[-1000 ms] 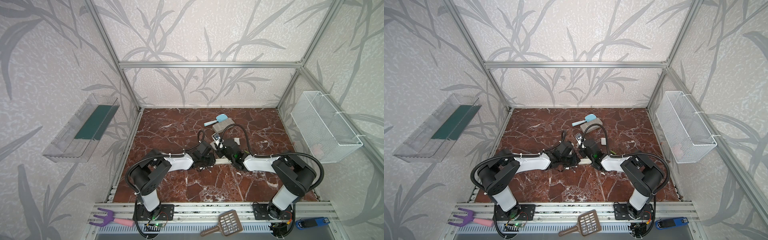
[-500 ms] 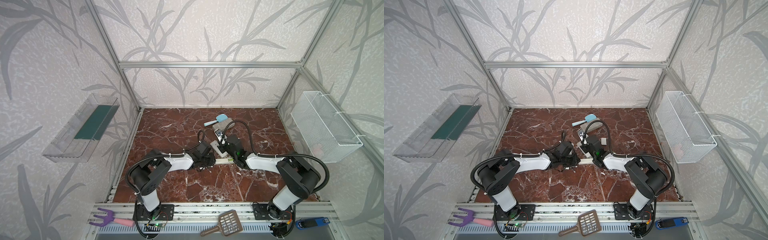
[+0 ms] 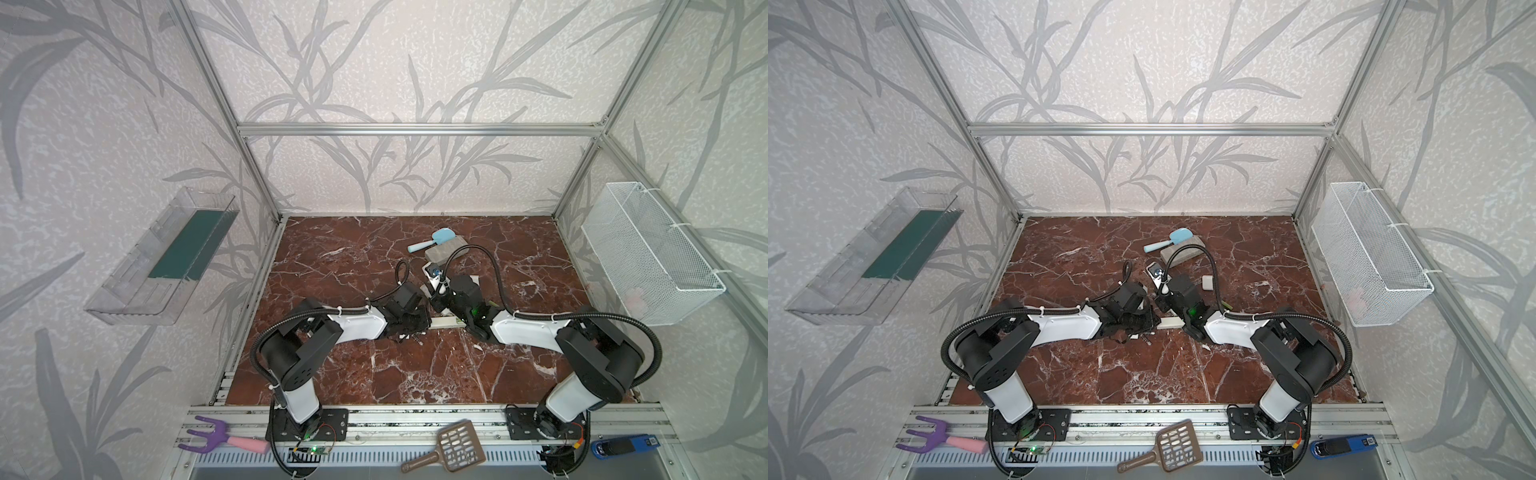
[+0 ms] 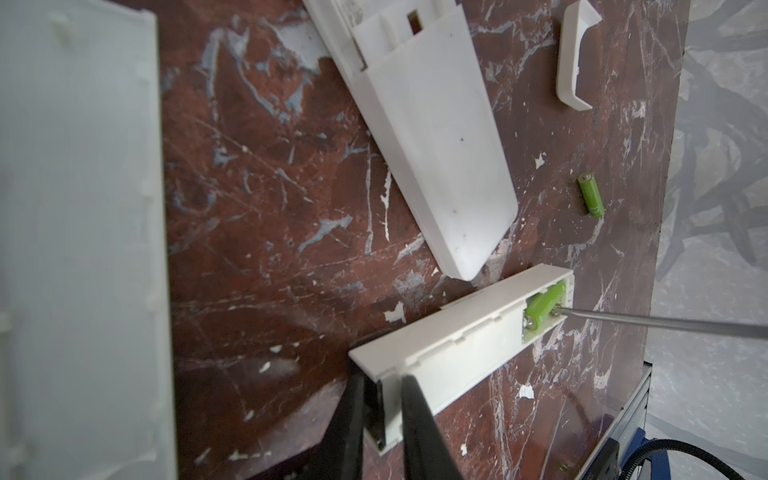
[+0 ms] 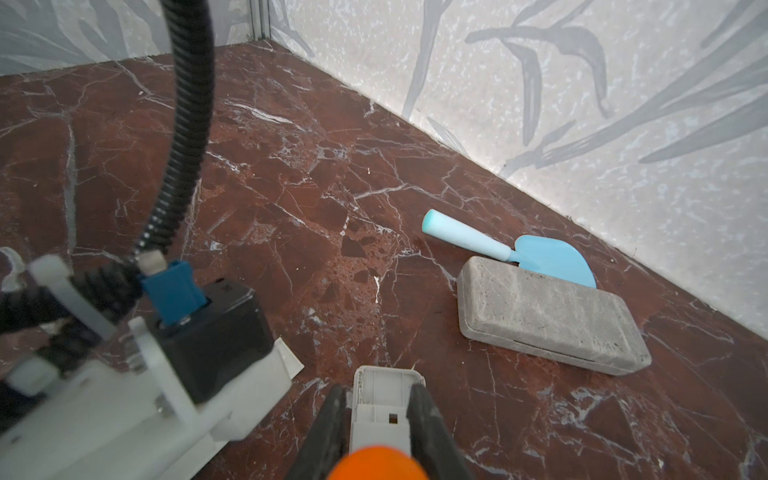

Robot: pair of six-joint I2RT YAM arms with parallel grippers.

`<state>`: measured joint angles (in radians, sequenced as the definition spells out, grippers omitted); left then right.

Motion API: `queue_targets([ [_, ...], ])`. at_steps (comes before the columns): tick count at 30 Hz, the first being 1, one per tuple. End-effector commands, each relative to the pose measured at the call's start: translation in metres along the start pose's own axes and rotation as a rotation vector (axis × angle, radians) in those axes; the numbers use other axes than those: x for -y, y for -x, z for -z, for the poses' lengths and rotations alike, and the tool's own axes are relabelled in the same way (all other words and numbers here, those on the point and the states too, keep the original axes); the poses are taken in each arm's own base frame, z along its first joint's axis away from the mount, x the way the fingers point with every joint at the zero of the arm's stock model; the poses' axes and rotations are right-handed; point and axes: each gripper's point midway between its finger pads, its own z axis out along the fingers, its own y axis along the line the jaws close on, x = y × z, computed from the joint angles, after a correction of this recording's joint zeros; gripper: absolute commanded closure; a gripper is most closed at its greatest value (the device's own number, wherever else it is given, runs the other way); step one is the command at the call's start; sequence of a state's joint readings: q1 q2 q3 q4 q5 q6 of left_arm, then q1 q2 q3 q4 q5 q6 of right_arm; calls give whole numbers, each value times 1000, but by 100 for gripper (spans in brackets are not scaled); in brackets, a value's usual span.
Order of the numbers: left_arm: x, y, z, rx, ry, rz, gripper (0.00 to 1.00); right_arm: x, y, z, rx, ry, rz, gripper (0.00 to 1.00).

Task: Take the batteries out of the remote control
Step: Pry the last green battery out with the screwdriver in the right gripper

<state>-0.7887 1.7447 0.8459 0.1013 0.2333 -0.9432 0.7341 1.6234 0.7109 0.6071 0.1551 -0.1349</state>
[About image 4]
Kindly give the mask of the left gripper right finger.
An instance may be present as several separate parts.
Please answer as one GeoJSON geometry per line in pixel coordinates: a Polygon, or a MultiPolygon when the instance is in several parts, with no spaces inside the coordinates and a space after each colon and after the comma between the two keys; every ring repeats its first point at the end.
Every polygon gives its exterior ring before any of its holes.
{"type": "Polygon", "coordinates": [[[434,416],[412,375],[401,382],[405,477],[409,480],[462,479],[434,416]]]}

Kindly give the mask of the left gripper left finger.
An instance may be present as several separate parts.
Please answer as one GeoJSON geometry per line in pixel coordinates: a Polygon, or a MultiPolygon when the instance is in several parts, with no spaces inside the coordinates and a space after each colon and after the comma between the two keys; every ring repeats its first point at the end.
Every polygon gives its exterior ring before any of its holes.
{"type": "Polygon", "coordinates": [[[365,375],[353,367],[328,428],[303,479],[361,479],[365,425],[365,375]]]}

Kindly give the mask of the slim white remote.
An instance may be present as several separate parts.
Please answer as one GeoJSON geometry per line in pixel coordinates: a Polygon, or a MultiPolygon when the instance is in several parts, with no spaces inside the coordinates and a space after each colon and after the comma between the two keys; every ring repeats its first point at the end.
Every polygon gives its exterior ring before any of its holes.
{"type": "Polygon", "coordinates": [[[528,300],[559,281],[566,293],[556,307],[569,307],[573,271],[539,264],[353,348],[349,358],[366,377],[364,433],[379,454],[403,439],[402,377],[416,377],[440,413],[563,322],[551,313],[535,331],[523,326],[528,300]]]}

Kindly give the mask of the green battery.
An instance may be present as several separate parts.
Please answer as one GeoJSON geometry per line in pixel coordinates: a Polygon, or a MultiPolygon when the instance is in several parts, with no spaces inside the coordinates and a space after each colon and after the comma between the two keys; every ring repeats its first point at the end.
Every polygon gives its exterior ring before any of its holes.
{"type": "Polygon", "coordinates": [[[535,331],[549,317],[566,293],[566,283],[559,281],[546,291],[530,298],[523,315],[523,326],[526,330],[535,331]]]}
{"type": "Polygon", "coordinates": [[[602,218],[605,209],[594,175],[591,173],[580,175],[578,185],[588,213],[593,217],[602,218]]]}

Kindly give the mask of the slim remote back cover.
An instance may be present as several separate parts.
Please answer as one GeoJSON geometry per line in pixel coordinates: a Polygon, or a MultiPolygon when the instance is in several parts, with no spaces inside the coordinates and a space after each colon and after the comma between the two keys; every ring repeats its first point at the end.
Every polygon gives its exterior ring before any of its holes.
{"type": "Polygon", "coordinates": [[[178,475],[147,10],[1,5],[1,475],[178,475]]]}

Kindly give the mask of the white remote control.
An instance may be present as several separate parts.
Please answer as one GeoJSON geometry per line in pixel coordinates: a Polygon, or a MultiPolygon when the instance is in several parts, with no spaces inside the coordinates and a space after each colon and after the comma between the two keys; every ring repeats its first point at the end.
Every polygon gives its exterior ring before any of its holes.
{"type": "Polygon", "coordinates": [[[438,267],[473,279],[518,202],[463,7],[306,7],[438,267]]]}

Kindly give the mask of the white battery cover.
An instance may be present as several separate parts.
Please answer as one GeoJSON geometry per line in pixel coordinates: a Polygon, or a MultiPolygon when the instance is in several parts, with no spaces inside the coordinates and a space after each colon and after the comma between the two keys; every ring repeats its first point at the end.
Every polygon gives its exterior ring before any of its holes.
{"type": "Polygon", "coordinates": [[[578,0],[564,13],[559,42],[556,93],[559,100],[576,111],[592,106],[577,95],[581,42],[586,31],[602,21],[602,16],[588,0],[578,0]]]}

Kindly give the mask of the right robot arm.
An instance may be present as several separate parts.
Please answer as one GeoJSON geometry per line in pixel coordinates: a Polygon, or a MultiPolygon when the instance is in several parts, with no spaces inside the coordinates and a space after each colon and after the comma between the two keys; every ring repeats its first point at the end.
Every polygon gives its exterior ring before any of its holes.
{"type": "Polygon", "coordinates": [[[730,465],[710,452],[673,439],[648,439],[643,429],[637,429],[629,444],[628,453],[619,464],[616,479],[633,479],[638,470],[648,467],[651,479],[671,479],[669,453],[688,455],[712,467],[725,479],[744,480],[744,477],[730,465]]]}

